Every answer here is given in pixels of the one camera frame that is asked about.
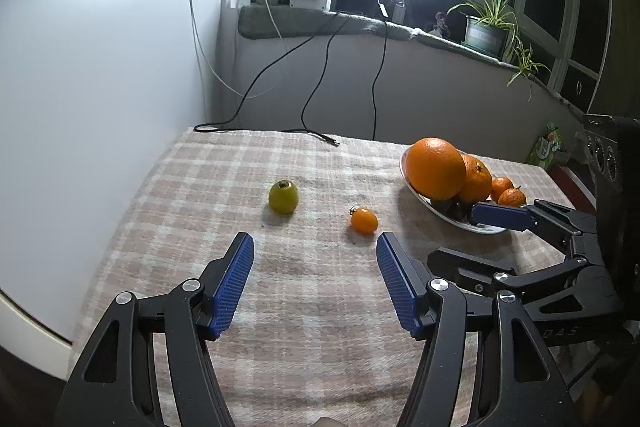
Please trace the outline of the green snack packet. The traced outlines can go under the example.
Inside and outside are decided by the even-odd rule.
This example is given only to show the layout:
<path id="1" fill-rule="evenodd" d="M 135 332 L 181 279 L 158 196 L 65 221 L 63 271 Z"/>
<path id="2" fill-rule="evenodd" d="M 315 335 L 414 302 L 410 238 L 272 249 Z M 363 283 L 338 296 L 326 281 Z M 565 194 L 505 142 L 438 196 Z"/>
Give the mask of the green snack packet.
<path id="1" fill-rule="evenodd" d="M 568 154 L 559 126 L 548 122 L 546 130 L 534 143 L 526 162 L 528 165 L 540 167 L 546 171 L 555 165 L 564 164 Z"/>

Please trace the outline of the dark carved wooden furniture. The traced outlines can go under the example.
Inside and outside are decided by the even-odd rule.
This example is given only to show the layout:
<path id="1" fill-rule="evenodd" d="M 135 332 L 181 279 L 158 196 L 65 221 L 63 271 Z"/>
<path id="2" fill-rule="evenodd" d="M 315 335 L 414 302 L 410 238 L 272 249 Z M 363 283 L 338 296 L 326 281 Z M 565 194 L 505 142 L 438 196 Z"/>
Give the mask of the dark carved wooden furniture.
<path id="1" fill-rule="evenodd" d="M 605 223 L 639 218 L 639 121 L 585 114 L 582 127 L 597 215 Z"/>

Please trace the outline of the small orange kumquat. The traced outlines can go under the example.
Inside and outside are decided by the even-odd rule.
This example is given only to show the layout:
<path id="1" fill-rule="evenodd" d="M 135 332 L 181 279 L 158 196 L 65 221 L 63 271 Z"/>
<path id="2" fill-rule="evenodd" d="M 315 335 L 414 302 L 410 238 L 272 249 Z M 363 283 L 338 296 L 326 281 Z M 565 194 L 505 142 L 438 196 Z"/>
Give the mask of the small orange kumquat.
<path id="1" fill-rule="evenodd" d="M 371 235 L 378 229 L 378 216 L 370 209 L 361 206 L 349 209 L 350 226 L 362 235 Z"/>

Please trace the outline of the medium orange behind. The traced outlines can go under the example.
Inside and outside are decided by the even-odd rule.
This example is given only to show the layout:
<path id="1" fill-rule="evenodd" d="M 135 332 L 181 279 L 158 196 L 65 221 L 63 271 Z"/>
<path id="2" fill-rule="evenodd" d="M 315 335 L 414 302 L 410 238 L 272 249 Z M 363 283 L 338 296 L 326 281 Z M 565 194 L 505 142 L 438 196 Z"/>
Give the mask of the medium orange behind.
<path id="1" fill-rule="evenodd" d="M 492 191 L 492 176 L 483 161 L 472 155 L 463 154 L 465 165 L 465 180 L 457 194 L 459 202 L 473 205 L 485 202 Z"/>

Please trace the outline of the white fruit plate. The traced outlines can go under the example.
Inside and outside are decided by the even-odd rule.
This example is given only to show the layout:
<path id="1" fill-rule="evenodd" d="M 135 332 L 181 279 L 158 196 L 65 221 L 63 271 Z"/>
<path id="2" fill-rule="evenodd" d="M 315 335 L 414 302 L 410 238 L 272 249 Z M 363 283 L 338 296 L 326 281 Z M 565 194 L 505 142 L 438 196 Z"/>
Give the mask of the white fruit plate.
<path id="1" fill-rule="evenodd" d="M 506 231 L 505 228 L 497 227 L 497 225 L 483 225 L 483 223 L 476 223 L 471 220 L 471 208 L 464 207 L 460 202 L 454 199 L 445 200 L 445 202 L 434 202 L 434 200 L 420 194 L 409 182 L 406 161 L 409 149 L 406 148 L 402 153 L 400 160 L 400 173 L 405 184 L 408 186 L 409 191 L 416 196 L 418 201 L 427 209 L 430 210 L 433 215 L 439 217 L 439 219 L 453 225 L 454 227 L 475 233 L 480 235 L 498 235 Z"/>

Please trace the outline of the grey windowsill mat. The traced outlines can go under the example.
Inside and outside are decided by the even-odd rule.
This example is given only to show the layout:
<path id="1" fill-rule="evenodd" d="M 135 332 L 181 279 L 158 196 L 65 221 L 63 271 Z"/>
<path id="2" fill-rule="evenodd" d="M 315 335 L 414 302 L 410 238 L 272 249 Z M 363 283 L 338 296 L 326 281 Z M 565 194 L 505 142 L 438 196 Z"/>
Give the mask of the grey windowsill mat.
<path id="1" fill-rule="evenodd" d="M 342 35 L 367 35 L 400 42 L 414 41 L 429 48 L 447 51 L 471 60 L 514 72 L 514 67 L 495 58 L 472 51 L 462 44 L 428 34 L 422 29 L 385 23 L 361 15 L 292 9 L 285 5 L 267 10 L 262 5 L 244 5 L 238 16 L 241 37 L 250 40 L 329 36 L 341 27 Z"/>

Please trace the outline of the large orange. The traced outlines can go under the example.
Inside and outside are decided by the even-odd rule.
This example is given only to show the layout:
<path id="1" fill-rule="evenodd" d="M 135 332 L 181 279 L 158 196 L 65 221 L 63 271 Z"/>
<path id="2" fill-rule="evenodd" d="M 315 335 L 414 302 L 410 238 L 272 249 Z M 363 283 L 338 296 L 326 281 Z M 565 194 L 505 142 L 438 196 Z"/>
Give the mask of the large orange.
<path id="1" fill-rule="evenodd" d="M 423 138 L 408 148 L 405 174 L 421 195 L 446 200 L 462 189 L 466 168 L 461 153 L 451 143 L 439 138 Z"/>

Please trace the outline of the pink plaid tablecloth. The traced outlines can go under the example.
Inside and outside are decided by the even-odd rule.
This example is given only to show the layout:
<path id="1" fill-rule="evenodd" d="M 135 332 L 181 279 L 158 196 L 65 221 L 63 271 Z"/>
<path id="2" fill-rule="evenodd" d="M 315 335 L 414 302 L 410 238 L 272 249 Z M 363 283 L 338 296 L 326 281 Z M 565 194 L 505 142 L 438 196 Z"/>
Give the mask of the pink plaid tablecloth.
<path id="1" fill-rule="evenodd" d="M 530 233 L 478 235 L 427 210 L 399 171 L 399 144 L 306 134 L 185 133 L 146 177 L 88 287 L 73 352 L 85 346 L 121 291 L 165 294 L 253 236 L 255 259 L 233 322 L 209 347 L 239 426 L 393 426 L 422 347 L 400 325 L 375 259 L 349 209 L 378 216 L 381 231 L 422 258 L 439 247 L 521 272 L 555 265 L 559 251 Z M 292 215 L 269 207 L 292 181 Z"/>

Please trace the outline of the small tangerine left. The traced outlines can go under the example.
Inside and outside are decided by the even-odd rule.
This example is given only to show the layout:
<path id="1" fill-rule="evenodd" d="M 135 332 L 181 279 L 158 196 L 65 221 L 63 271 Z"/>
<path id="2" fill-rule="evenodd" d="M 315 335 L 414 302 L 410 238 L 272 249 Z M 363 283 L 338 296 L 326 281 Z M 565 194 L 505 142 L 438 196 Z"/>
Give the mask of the small tangerine left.
<path id="1" fill-rule="evenodd" d="M 494 202 L 498 202 L 500 196 L 514 187 L 513 182 L 506 176 L 496 176 L 492 179 L 492 187 L 490 197 Z"/>

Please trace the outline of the small tangerine right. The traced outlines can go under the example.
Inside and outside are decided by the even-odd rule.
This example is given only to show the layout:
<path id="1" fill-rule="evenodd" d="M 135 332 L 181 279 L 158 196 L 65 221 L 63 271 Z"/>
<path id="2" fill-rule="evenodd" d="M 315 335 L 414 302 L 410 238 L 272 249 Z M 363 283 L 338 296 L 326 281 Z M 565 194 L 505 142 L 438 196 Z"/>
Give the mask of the small tangerine right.
<path id="1" fill-rule="evenodd" d="M 519 187 L 507 188 L 498 198 L 499 205 L 512 208 L 522 207 L 526 202 L 526 196 Z"/>

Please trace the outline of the small tangerine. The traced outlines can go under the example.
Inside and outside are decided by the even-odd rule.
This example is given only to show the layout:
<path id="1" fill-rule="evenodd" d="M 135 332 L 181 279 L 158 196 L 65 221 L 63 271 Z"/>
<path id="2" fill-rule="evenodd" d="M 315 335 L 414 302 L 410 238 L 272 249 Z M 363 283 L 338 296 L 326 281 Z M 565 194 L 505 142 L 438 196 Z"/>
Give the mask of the small tangerine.
<path id="1" fill-rule="evenodd" d="M 498 202 L 500 196 L 514 187 L 513 182 L 506 176 L 496 176 L 492 179 L 492 187 L 490 197 L 494 202 Z"/>
<path id="2" fill-rule="evenodd" d="M 526 202 L 526 196 L 519 187 L 507 188 L 498 198 L 499 205 L 512 208 L 522 207 Z"/>

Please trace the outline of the potted spider plant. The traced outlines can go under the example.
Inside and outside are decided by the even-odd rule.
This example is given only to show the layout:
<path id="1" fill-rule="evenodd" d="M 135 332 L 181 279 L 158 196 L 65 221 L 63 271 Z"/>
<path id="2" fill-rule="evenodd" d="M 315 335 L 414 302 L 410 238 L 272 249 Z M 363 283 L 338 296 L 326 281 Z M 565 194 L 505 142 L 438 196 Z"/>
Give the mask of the potted spider plant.
<path id="1" fill-rule="evenodd" d="M 507 58 L 513 63 L 506 87 L 516 80 L 537 79 L 542 70 L 551 72 L 543 62 L 536 61 L 532 46 L 526 46 L 520 35 L 520 21 L 514 11 L 514 0 L 464 0 L 451 5 L 448 16 L 459 13 L 464 16 L 465 30 L 462 44 L 472 51 L 495 58 L 501 62 Z"/>

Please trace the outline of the green round fruit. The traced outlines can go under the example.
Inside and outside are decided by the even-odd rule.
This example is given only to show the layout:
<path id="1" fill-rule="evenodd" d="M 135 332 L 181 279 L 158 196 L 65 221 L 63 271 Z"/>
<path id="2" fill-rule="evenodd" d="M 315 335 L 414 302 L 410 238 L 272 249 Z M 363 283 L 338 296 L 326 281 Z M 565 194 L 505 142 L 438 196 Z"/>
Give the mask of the green round fruit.
<path id="1" fill-rule="evenodd" d="M 290 180 L 280 180 L 269 191 L 269 207 L 279 215 L 292 215 L 298 206 L 298 191 Z"/>

